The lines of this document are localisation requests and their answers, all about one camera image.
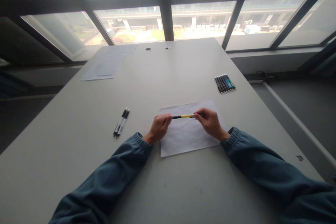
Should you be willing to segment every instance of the sheet of paper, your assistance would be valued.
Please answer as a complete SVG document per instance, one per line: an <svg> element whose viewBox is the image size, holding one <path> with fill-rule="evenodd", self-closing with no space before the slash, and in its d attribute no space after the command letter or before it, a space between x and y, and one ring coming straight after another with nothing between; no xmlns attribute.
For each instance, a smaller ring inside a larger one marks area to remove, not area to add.
<svg viewBox="0 0 336 224"><path fill-rule="evenodd" d="M132 55L136 47L137 45L115 45L109 47L108 50L100 55L81 80L112 79L123 61L124 56Z"/></svg>
<svg viewBox="0 0 336 224"><path fill-rule="evenodd" d="M160 114L170 113L172 116L193 114L201 107L216 111L219 123L222 128L225 129L223 119L213 100L161 108ZM166 135L161 139L161 157L195 151L216 145L219 145L219 141L206 133L202 125L194 118L174 119L170 123Z"/></svg>

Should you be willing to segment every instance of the wrist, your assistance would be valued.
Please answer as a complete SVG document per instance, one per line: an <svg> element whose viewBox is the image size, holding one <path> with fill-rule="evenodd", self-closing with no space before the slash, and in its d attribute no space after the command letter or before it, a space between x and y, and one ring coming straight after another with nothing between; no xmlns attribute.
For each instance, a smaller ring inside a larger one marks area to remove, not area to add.
<svg viewBox="0 0 336 224"><path fill-rule="evenodd" d="M227 133L225 130L222 129L220 137L217 139L220 142L225 142L226 140L229 139L231 135Z"/></svg>
<svg viewBox="0 0 336 224"><path fill-rule="evenodd" d="M142 140L144 140L146 143L149 143L151 145L154 145L155 143L154 136L150 134L149 132L142 137Z"/></svg>

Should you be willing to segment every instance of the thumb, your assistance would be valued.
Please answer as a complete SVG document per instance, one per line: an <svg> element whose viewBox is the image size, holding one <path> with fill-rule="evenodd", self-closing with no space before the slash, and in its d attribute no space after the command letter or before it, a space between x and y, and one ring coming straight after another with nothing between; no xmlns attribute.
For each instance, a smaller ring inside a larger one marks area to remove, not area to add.
<svg viewBox="0 0 336 224"><path fill-rule="evenodd" d="M196 118L197 121L199 121L202 125L205 123L205 119L200 116L199 114L194 114L194 117Z"/></svg>
<svg viewBox="0 0 336 224"><path fill-rule="evenodd" d="M168 126L169 126L169 124L171 123L171 121L172 121L172 116L168 116L167 117L167 119L166 119L166 121L165 121L165 123L164 123L164 125L163 125L163 127L164 128L168 128Z"/></svg>

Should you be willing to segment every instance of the person's left hand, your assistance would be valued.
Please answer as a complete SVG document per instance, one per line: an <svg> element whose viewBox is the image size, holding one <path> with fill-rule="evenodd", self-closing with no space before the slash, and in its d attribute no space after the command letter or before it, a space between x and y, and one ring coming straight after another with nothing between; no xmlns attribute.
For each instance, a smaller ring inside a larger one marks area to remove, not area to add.
<svg viewBox="0 0 336 224"><path fill-rule="evenodd" d="M167 133L172 118L173 117L169 113L155 116L151 129L142 139L151 145L161 140Z"/></svg>

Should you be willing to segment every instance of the dark teal jacket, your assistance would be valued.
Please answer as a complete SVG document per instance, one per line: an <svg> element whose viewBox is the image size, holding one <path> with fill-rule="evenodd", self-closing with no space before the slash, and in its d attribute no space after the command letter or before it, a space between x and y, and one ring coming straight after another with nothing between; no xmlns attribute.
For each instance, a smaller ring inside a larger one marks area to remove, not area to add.
<svg viewBox="0 0 336 224"><path fill-rule="evenodd" d="M227 156L281 205L281 223L336 223L336 188L304 176L277 153L233 127L222 143ZM76 190L63 197L52 223L107 223L127 185L144 167L153 146L135 133Z"/></svg>

